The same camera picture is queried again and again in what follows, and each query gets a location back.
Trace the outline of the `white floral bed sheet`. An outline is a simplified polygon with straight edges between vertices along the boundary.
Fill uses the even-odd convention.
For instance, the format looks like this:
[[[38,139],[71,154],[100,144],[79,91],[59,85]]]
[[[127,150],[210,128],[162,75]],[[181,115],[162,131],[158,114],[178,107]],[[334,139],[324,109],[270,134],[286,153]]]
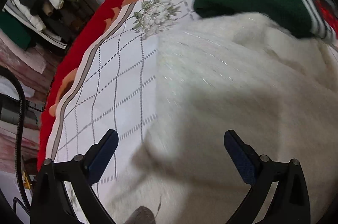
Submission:
[[[164,193],[149,191],[122,209],[113,199],[130,191],[137,172],[134,153],[156,120],[156,54],[160,33],[198,18],[194,0],[139,0],[124,6],[116,21],[84,53],[70,90],[60,99],[46,157],[66,162],[84,154],[113,129],[118,147],[93,190],[117,223],[149,208],[159,223]]]

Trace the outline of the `white fluffy knit sweater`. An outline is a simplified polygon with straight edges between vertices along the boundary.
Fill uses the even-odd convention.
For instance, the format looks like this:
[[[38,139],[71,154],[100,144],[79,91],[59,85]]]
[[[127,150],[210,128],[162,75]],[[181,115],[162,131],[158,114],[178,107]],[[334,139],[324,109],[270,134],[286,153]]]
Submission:
[[[337,76],[327,47],[257,14],[159,35],[157,118],[109,193],[123,223],[225,223],[248,191],[224,148],[232,129],[259,154],[300,161],[317,222],[337,193]]]

